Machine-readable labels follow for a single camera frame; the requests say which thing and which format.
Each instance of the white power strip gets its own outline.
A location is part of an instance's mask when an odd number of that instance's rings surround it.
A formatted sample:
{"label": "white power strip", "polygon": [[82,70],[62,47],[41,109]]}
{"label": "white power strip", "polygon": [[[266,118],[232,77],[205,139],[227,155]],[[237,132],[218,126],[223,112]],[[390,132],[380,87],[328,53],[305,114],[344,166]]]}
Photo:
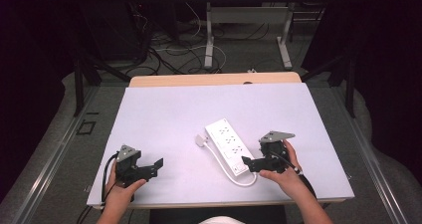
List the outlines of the white power strip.
{"label": "white power strip", "polygon": [[205,126],[205,129],[235,176],[249,170],[242,156],[254,157],[225,118]]}

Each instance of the person's left hand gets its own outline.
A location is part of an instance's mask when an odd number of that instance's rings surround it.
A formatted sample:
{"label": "person's left hand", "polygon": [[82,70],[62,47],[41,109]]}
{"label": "person's left hand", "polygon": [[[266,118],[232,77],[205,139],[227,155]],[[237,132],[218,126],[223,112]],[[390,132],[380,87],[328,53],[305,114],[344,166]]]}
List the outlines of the person's left hand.
{"label": "person's left hand", "polygon": [[108,193],[105,200],[105,210],[98,223],[118,223],[121,216],[126,211],[134,192],[146,183],[146,180],[140,179],[126,188],[117,186],[115,180],[115,165],[116,162],[114,161],[108,177],[108,183],[105,186],[105,193]]}

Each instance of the person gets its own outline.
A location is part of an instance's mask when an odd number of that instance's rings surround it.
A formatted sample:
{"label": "person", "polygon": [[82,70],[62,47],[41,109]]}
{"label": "person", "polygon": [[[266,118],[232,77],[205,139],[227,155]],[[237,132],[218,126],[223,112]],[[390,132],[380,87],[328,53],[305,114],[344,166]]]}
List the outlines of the person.
{"label": "person", "polygon": [[[287,141],[283,140],[283,143],[286,145],[286,148],[289,152],[289,157],[291,163],[302,170],[299,165],[296,152],[292,145]],[[329,224],[332,223],[329,216],[319,205],[317,200],[300,180],[295,171],[289,167],[283,173],[277,173],[269,170],[261,170],[260,175],[264,178],[276,182],[280,188],[289,195],[298,205],[301,210],[302,217],[306,224]],[[123,216],[126,208],[130,202],[131,196],[134,192],[146,183],[145,180],[141,179],[132,183],[127,188],[122,188],[115,184],[115,162],[112,165],[110,175],[108,178],[108,183],[105,187],[105,190],[108,192],[106,198],[106,206],[102,216],[100,217],[98,223],[118,223],[120,218]]]}

